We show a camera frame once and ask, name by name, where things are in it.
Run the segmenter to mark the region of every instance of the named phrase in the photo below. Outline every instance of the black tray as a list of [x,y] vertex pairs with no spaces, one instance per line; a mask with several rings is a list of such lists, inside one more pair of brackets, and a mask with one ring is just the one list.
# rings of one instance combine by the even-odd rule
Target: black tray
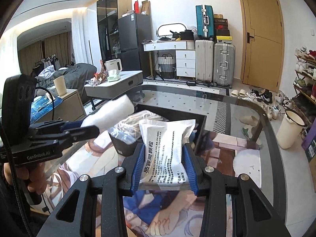
[[[202,142],[202,135],[205,127],[205,122],[206,122],[206,116],[200,115],[200,114],[194,114],[194,113],[189,113],[189,112],[184,112],[184,111],[177,111],[177,110],[171,110],[171,109],[165,109],[165,108],[158,108],[154,106],[149,106],[149,105],[142,105],[138,104],[135,107],[135,112],[143,111],[143,110],[148,110],[153,113],[158,114],[159,116],[162,116],[169,121],[179,121],[179,120],[186,120],[186,119],[195,119],[195,123],[198,124],[197,127],[197,133],[195,135],[195,138],[193,142],[195,143],[194,147],[194,153],[197,154],[201,142]],[[143,140],[140,138],[133,144],[126,144],[125,142],[116,139],[115,137],[110,135],[110,138],[112,140],[112,143],[117,151],[117,153],[122,154],[123,156],[131,156],[133,155],[135,148],[138,143],[143,143]]]

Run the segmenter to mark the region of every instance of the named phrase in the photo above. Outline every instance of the door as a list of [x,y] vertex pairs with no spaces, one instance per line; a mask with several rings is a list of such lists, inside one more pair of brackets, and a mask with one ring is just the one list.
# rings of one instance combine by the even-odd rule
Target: door
[[243,83],[278,91],[284,32],[278,0],[242,0],[246,34]]
[[122,71],[141,70],[139,49],[124,51],[121,56]]
[[136,13],[118,19],[118,32],[121,51],[138,48],[136,35]]

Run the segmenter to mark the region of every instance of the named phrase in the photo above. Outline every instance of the red bottle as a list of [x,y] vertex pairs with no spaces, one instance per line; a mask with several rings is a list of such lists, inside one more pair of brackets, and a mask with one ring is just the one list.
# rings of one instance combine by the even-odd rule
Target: red bottle
[[134,3],[134,11],[135,11],[135,13],[139,13],[138,0]]

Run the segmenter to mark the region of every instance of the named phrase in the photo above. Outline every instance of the wooden door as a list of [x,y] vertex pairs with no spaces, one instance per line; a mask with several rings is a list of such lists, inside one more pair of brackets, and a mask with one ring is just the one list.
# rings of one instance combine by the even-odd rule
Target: wooden door
[[278,91],[284,32],[278,0],[242,0],[245,22],[243,83]]

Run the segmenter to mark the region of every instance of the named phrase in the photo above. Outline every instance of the silver suitcase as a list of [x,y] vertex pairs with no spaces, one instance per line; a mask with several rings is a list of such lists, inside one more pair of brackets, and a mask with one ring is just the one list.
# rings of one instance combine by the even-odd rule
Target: silver suitcase
[[213,80],[214,42],[195,41],[195,78],[200,81]]
[[230,43],[214,45],[213,84],[232,88],[235,68],[235,46]]

